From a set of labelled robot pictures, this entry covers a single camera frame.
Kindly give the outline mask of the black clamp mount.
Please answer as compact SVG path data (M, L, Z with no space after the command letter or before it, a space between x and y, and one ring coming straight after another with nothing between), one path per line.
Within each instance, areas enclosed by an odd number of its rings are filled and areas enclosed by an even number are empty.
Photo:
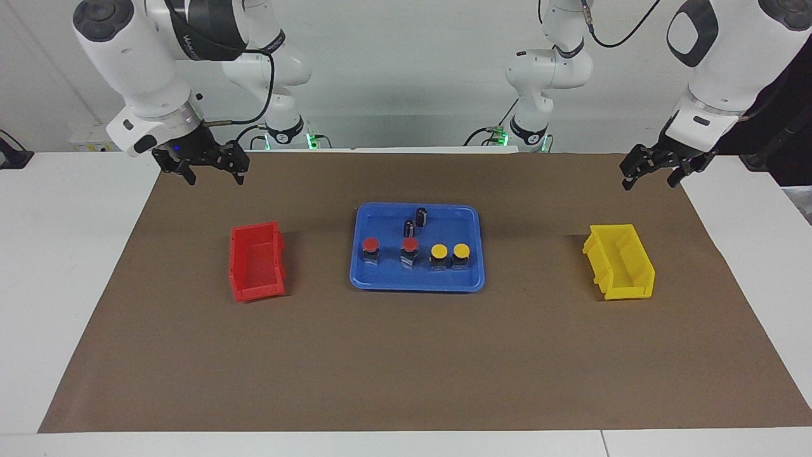
M35 156L14 136L0 128L0 170L24 169Z

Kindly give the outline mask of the brown paper mat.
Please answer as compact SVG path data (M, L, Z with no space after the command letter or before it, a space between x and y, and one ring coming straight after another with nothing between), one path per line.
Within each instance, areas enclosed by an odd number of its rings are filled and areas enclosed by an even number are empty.
M812 425L728 264L666 173L615 154L256 154L246 184L160 175L43 433ZM366 202L480 215L477 293L349 281ZM238 303L232 228L276 221L287 294ZM606 300L581 252L633 225L647 299Z

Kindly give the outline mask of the white wall power box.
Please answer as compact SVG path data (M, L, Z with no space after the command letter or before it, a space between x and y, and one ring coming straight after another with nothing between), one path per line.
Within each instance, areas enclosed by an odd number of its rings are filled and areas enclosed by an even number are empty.
M70 134L69 143L78 152L121 152L109 137L104 126L84 126Z

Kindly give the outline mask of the blue plastic tray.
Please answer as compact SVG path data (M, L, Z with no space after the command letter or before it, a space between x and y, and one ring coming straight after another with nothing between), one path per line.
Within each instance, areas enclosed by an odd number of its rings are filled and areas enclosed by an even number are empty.
M414 220L417 208L428 211L428 222L416 227L419 257L414 267L400 260L403 223ZM380 243L378 264L362 260L362 241L376 237ZM467 269L452 269L452 251L456 244L471 248ZM432 271L429 252L432 245L449 249L447 268ZM478 212L460 204L426 204L403 202L368 202L357 210L353 238L353 257L349 269L351 283L358 289L409 292L474 293L485 284L483 245Z

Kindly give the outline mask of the yellow plastic bin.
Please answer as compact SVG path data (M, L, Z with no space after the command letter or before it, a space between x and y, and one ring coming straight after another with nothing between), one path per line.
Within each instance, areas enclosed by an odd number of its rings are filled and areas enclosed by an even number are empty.
M633 225L591 225L581 249L606 300L647 299L655 269Z

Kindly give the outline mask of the black equipment stand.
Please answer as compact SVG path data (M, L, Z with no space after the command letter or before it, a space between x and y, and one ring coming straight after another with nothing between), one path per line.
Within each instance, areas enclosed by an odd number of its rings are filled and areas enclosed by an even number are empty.
M768 173L781 186L812 186L812 37L779 78L757 96L754 118L741 122L719 141L721 156L768 150Z

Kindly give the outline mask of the red plastic bin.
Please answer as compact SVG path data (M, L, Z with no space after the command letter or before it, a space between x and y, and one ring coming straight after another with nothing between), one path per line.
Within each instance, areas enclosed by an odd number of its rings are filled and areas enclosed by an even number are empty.
M232 228L229 280L238 303L287 294L284 238L276 221Z

